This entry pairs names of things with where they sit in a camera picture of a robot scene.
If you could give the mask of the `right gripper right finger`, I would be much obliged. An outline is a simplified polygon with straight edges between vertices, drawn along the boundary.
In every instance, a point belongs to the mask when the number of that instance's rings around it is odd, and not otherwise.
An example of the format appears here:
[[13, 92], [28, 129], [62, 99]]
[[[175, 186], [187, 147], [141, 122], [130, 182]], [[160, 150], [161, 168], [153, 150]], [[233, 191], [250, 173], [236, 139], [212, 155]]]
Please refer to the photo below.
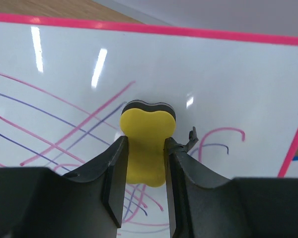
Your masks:
[[197, 142], [164, 143], [171, 237], [298, 238], [298, 178], [227, 179], [188, 154]]

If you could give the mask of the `pink framed whiteboard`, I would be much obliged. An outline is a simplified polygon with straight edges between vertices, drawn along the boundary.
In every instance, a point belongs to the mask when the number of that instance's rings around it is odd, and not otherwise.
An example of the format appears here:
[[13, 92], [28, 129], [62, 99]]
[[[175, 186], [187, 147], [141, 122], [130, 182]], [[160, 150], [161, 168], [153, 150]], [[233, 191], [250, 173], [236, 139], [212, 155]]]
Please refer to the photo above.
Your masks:
[[[171, 105], [171, 138], [195, 129], [188, 154], [217, 174], [289, 178], [298, 38], [0, 13], [0, 168], [73, 171], [133, 100]], [[171, 238], [166, 182], [125, 183], [115, 238]]]

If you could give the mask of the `yellow bone-shaped eraser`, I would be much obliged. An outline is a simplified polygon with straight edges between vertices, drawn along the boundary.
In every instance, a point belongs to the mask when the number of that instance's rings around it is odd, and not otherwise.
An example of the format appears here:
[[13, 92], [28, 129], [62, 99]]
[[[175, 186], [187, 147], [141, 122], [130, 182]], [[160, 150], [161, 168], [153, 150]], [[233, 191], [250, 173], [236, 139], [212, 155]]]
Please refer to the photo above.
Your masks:
[[176, 129], [174, 108], [167, 103], [128, 102], [120, 129], [128, 138], [126, 183], [160, 187], [165, 183], [164, 142]]

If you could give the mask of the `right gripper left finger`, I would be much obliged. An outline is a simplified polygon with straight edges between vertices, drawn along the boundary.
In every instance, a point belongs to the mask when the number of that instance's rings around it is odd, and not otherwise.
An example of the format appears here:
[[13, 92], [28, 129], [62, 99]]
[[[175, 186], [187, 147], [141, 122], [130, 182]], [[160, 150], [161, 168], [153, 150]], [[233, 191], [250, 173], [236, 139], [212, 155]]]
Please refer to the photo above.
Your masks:
[[122, 225], [128, 139], [59, 175], [0, 168], [0, 238], [114, 238]]

